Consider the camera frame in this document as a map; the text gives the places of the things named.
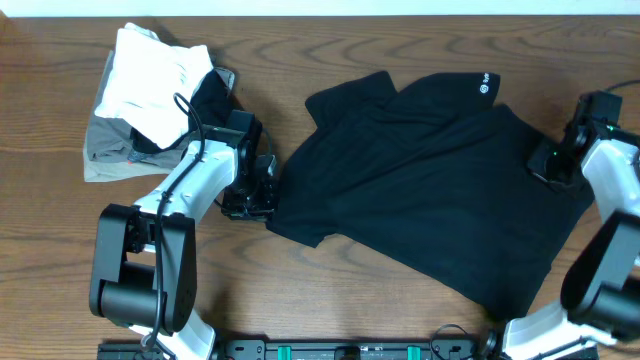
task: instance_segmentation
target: white towel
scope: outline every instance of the white towel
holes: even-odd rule
[[[118,30],[113,70],[94,113],[122,118],[166,149],[189,130],[173,94],[190,101],[212,69],[206,45],[169,46],[153,31],[128,23]]]

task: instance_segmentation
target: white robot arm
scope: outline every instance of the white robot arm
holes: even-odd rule
[[[640,251],[640,142],[617,126],[621,101],[584,95],[563,142],[541,144],[529,163],[559,191],[586,179],[604,225],[567,274],[561,299],[507,324],[503,357],[553,360],[640,335],[638,284],[628,279]]]
[[[265,221],[275,209],[275,157],[255,155],[262,125],[253,114],[234,110],[226,126],[207,129],[204,148],[201,140],[192,141],[156,189],[133,206],[109,205],[98,224],[91,311],[144,336],[153,333],[163,353],[178,359],[208,360],[215,342],[213,329],[193,310],[196,224],[214,203],[233,220]],[[221,193],[222,204],[216,200]],[[159,207],[163,235],[157,249]],[[127,259],[127,253],[157,250],[156,268],[162,270]]]

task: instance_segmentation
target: printed logo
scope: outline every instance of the printed logo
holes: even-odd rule
[[[484,73],[484,79],[482,80],[482,82],[484,84],[480,85],[480,92],[483,94],[486,94],[489,92],[489,85],[487,85],[487,83],[489,82],[489,74],[488,73]]]

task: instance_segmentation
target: black shirt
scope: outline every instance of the black shirt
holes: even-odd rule
[[[520,317],[592,203],[526,162],[542,139],[496,74],[435,74],[397,93],[386,72],[310,97],[318,130],[287,162],[267,228],[317,246],[344,234],[438,279],[497,320]]]

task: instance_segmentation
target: brown wooden surface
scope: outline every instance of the brown wooden surface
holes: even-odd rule
[[[108,203],[130,204],[162,177],[84,183],[81,155],[107,53],[130,20],[0,18],[1,358],[91,359],[106,339],[135,338],[89,312],[96,224]],[[398,89],[434,72],[499,73],[499,101],[556,138],[579,94],[640,78],[640,21],[631,17],[133,21],[168,42],[206,44],[235,70],[236,95],[271,130],[281,160],[314,131],[309,95],[376,70],[389,70]],[[638,132],[639,89],[620,93],[622,125]],[[594,208],[583,216],[532,310],[558,296],[599,221]],[[420,338],[444,323],[489,326],[455,291],[344,237],[306,248],[215,210],[197,236],[196,307],[221,329]]]

